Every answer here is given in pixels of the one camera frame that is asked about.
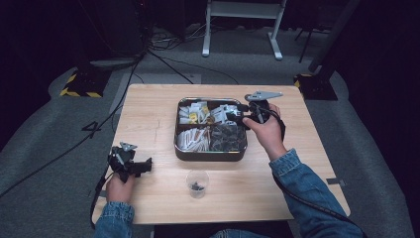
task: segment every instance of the gray floor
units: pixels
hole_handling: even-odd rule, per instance
[[[268,43],[268,30],[217,32],[212,36],[209,58],[201,56],[202,38],[155,53],[213,69],[168,60],[185,75],[199,77],[203,84],[235,84],[232,76],[240,84],[291,85],[295,74],[308,72],[307,66],[327,36],[314,34],[304,61],[298,63],[306,35],[295,42],[297,32],[280,31],[277,39],[284,59],[279,61]],[[121,83],[130,72],[129,68],[114,71],[103,98],[59,96],[73,70],[51,84],[52,100],[24,123],[0,154],[0,192],[76,145],[87,135],[82,127],[109,116],[114,101],[120,98]],[[182,81],[151,55],[140,62],[136,74],[144,78],[153,75],[156,80],[149,83],[172,82],[168,78],[174,78],[173,83]],[[346,184],[343,191],[352,211],[350,218],[368,237],[414,237],[404,195],[349,103],[346,84],[337,73],[331,83],[338,101],[306,101],[306,105],[333,169]],[[118,119],[117,114],[113,127]],[[113,135],[108,121],[93,139],[1,197],[0,237],[91,237],[90,202],[105,169]],[[290,221],[290,225],[296,232],[295,222]],[[152,226],[135,226],[136,237],[150,237],[152,230]]]

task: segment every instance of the denim jacket sleeve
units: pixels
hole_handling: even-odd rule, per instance
[[[132,237],[133,218],[133,206],[124,202],[108,202],[96,222],[94,238]]]
[[[294,149],[270,162],[269,166],[274,176],[292,193],[346,216],[334,194],[309,167],[299,161]],[[363,237],[362,230],[349,222],[311,208],[289,195],[284,198],[299,224],[302,237]]]

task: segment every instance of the person's right hand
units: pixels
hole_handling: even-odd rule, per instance
[[[270,104],[269,109],[277,112],[278,116],[280,116],[280,109],[275,105]],[[278,125],[275,117],[269,116],[264,124],[255,122],[247,117],[244,117],[243,122],[256,133],[260,144],[265,149],[271,161],[274,161],[287,153],[283,141],[281,140],[280,125]]]

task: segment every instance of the dark background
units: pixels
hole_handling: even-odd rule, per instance
[[[159,0],[154,6],[144,6],[147,11],[142,13],[132,3],[149,4],[147,1],[120,1],[126,8],[113,15],[104,13],[115,9],[115,1],[80,2],[92,19],[86,17],[78,1],[1,2],[0,149],[32,113],[50,100],[48,88],[57,76],[75,65],[83,67],[91,60],[119,56],[98,36],[120,54],[132,55],[140,50],[137,42],[147,25],[145,21],[170,28],[160,12],[170,9],[176,16],[180,11],[174,31],[181,35],[180,27],[202,21],[199,16],[204,16],[201,9],[205,7],[205,1],[196,3],[200,11],[195,11],[181,0]],[[416,234],[420,234],[416,194],[420,180],[416,150],[420,135],[419,9],[416,1],[361,1],[321,68],[327,71],[324,79],[336,70],[348,85],[349,100],[406,196]],[[284,26],[298,21],[286,11],[282,28],[299,27]],[[133,38],[120,39],[118,31],[131,32]]]

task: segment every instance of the black cable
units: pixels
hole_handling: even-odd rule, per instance
[[[98,68],[99,70],[118,70],[118,69],[123,69],[129,66],[132,66],[134,64],[136,64],[136,62],[141,59],[145,53],[146,53],[146,47],[147,47],[147,41],[145,39],[142,39],[142,49],[141,51],[136,54],[136,55],[125,55],[125,54],[121,54],[119,51],[115,51],[108,43],[107,41],[105,41],[105,39],[102,37],[102,35],[100,34],[98,28],[96,27],[95,23],[93,22],[92,18],[90,17],[89,13],[87,12],[86,8],[83,6],[83,4],[81,3],[80,0],[77,0],[80,7],[82,8],[84,14],[86,15],[86,17],[88,18],[90,24],[92,25],[93,29],[95,30],[97,36],[99,37],[99,39],[102,41],[102,43],[114,54],[121,56],[121,57],[125,57],[125,58],[131,58],[130,62],[123,62],[123,63],[115,63],[115,64],[111,64],[111,65],[96,65],[93,64],[94,67]]]
[[[34,176],[35,174],[37,174],[38,172],[42,171],[43,169],[45,169],[46,167],[48,167],[49,165],[51,165],[52,163],[58,161],[59,159],[61,159],[62,157],[64,157],[65,155],[67,155],[68,153],[70,153],[72,150],[76,149],[78,146],[80,146],[83,142],[85,142],[88,138],[90,138],[96,131],[98,131],[119,109],[120,104],[122,103],[125,94],[127,93],[128,87],[130,85],[130,81],[131,78],[133,76],[134,70],[136,69],[137,65],[139,64],[140,60],[143,57],[139,58],[139,60],[136,62],[135,66],[133,66],[132,68],[132,72],[130,74],[129,77],[129,81],[127,83],[126,89],[123,93],[123,96],[121,97],[119,103],[117,104],[117,106],[115,107],[115,109],[112,111],[112,113],[105,118],[104,121],[102,121],[98,127],[94,128],[86,137],[84,137],[81,141],[79,141],[78,143],[76,143],[74,146],[72,146],[70,149],[66,150],[64,153],[62,153],[61,155],[57,156],[56,158],[52,159],[51,161],[47,162],[46,164],[44,164],[43,166],[41,166],[40,168],[36,169],[35,171],[31,172],[30,174],[28,174],[27,176],[19,179],[18,181],[16,181],[13,185],[9,186],[6,190],[4,190],[2,193],[0,193],[0,198],[2,198],[4,195],[6,195],[9,191],[11,191],[13,188],[15,188],[16,186],[18,186],[19,184],[21,184],[22,182],[24,182],[26,179],[29,179],[30,177]]]
[[[125,54],[121,54],[120,52],[123,51],[115,51],[106,41],[105,39],[102,37],[102,35],[100,34],[98,28],[96,27],[95,23],[93,22],[92,18],[90,17],[89,13],[87,12],[86,8],[83,6],[83,4],[81,3],[80,0],[77,0],[78,4],[80,5],[81,9],[83,10],[85,16],[87,17],[87,19],[89,20],[90,24],[92,25],[93,29],[95,30],[96,34],[98,35],[99,39],[102,41],[102,43],[114,54],[121,56],[121,57],[129,57],[129,58],[136,58],[138,57],[142,51],[139,52],[138,55],[125,55]]]
[[[111,117],[111,129],[112,129],[112,131],[114,132],[114,134],[115,134],[115,128],[114,128],[114,117],[115,117],[115,114],[116,113],[114,113],[113,115],[112,115],[112,117]]]
[[[189,83],[194,84],[191,80],[189,80],[188,77],[186,77],[184,74],[180,73],[178,70],[176,70],[174,67],[172,67],[171,65],[169,65],[169,63],[167,63],[165,60],[163,60],[161,57],[157,56],[155,53],[153,53],[152,51],[148,50],[148,53],[151,54],[152,56],[156,57],[157,59],[159,59],[160,61],[162,61],[164,64],[166,64],[168,67],[170,67],[173,71],[175,71],[176,73],[178,73],[180,76],[182,76],[183,78],[185,78],[187,81],[189,81]]]
[[[145,84],[145,81],[138,74],[134,73],[134,76],[138,77],[142,81],[142,84]]]
[[[268,110],[268,109],[265,109],[265,108],[262,108],[262,107],[260,107],[260,110],[261,111],[265,111],[265,112],[268,112],[271,116],[273,116],[276,120],[277,120],[277,122],[280,124],[280,122],[281,122],[281,118],[280,118],[280,116],[277,114],[277,112],[276,111],[273,111],[273,110]],[[291,198],[293,198],[293,199],[295,199],[295,200],[297,200],[297,201],[299,201],[299,202],[301,202],[301,203],[303,203],[303,204],[305,204],[305,205],[307,205],[307,206],[309,206],[309,207],[312,207],[312,208],[314,208],[314,209],[316,209],[316,210],[319,210],[319,211],[321,211],[321,212],[323,212],[323,213],[325,213],[325,214],[328,214],[328,215],[330,215],[330,216],[333,216],[334,218],[336,218],[336,219],[339,219],[339,220],[341,220],[341,221],[345,221],[345,222],[349,222],[349,223],[351,223],[351,224],[353,224],[353,225],[355,225],[356,227],[359,227],[355,222],[353,222],[351,219],[349,219],[348,217],[346,217],[346,216],[344,216],[344,215],[342,215],[342,214],[340,214],[340,213],[338,213],[338,212],[336,212],[336,211],[333,211],[333,210],[331,210],[331,209],[328,209],[328,208],[325,208],[325,207],[323,207],[323,206],[320,206],[320,205],[317,205],[317,204],[314,204],[314,203],[312,203],[312,202],[310,202],[310,201],[307,201],[307,200],[305,200],[305,199],[303,199],[303,198],[301,198],[300,196],[298,196],[298,195],[296,195],[296,194],[294,194],[293,192],[291,192],[287,187],[285,187],[282,183],[281,183],[281,181],[275,176],[275,175],[272,175],[273,177],[274,177],[274,180],[275,180],[275,183],[277,184],[277,186],[284,192],[284,193],[286,193],[287,195],[289,195]],[[362,231],[362,233],[363,233],[363,235],[364,235],[364,237],[367,237],[367,235],[365,234],[365,232],[364,232],[364,230],[362,230],[362,228],[361,227],[359,227],[359,229],[361,229],[361,231]]]
[[[209,68],[209,67],[200,66],[200,65],[197,65],[197,64],[192,64],[192,63],[188,63],[188,62],[184,62],[184,61],[179,61],[179,60],[175,60],[175,59],[170,59],[170,58],[165,58],[165,57],[161,57],[161,58],[164,59],[164,60],[171,60],[171,61],[175,61],[175,62],[180,62],[180,63],[184,63],[184,64],[187,64],[187,65],[190,65],[190,66],[196,66],[196,67],[200,67],[200,68],[204,68],[204,69],[207,69],[207,70],[210,70],[210,71],[215,71],[215,72],[224,74],[224,75],[232,78],[239,85],[239,82],[233,76],[229,75],[226,72],[222,72],[222,71],[219,71],[219,70],[216,70],[216,69],[212,69],[212,68]]]

